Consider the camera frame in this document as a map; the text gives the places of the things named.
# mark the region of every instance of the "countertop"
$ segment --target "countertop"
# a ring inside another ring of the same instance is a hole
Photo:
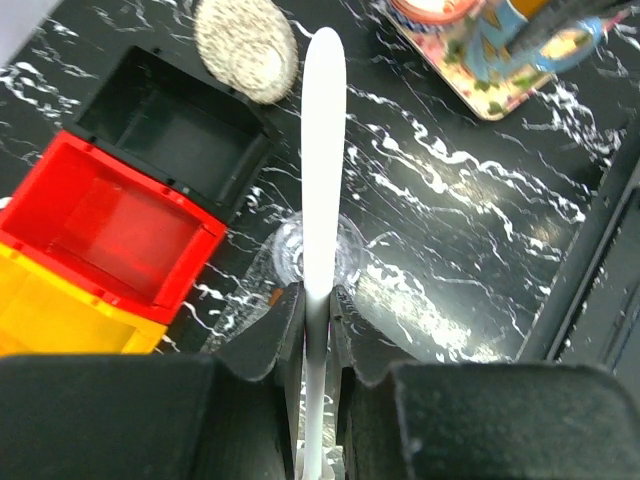
[[[0,206],[131,44],[204,68],[193,0],[65,0],[0,69]],[[341,211],[362,232],[362,312],[424,361],[514,359],[636,112],[638,15],[506,119],[477,120],[378,4],[279,0],[299,42],[333,27],[347,56]],[[300,80],[265,109],[283,134],[162,352],[205,351],[264,311],[269,245],[300,209]]]

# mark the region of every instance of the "blue mug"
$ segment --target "blue mug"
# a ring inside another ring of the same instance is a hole
[[[576,22],[573,28],[583,31],[590,41],[576,45],[573,53],[562,58],[546,57],[541,52],[544,42],[539,48],[511,56],[506,45],[527,22],[510,0],[503,0],[497,5],[488,4],[475,20],[471,36],[465,42],[463,64],[479,81],[487,83],[509,78],[526,65],[540,72],[561,73],[591,55],[605,33],[599,18],[587,18]]]

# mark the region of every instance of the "clear glass cup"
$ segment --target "clear glass cup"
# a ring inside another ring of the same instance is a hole
[[[273,247],[273,266],[283,286],[302,281],[302,212],[284,221],[276,232]],[[360,278],[364,255],[362,235],[344,215],[338,218],[336,268],[334,285],[351,287]]]

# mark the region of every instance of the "yellow bin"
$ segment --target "yellow bin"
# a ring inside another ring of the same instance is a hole
[[[0,355],[149,353],[166,330],[0,244]]]

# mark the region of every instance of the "beige oval sponge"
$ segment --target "beige oval sponge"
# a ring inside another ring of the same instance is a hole
[[[258,103],[284,98],[298,73],[298,46],[271,0],[202,0],[195,39],[218,80]]]

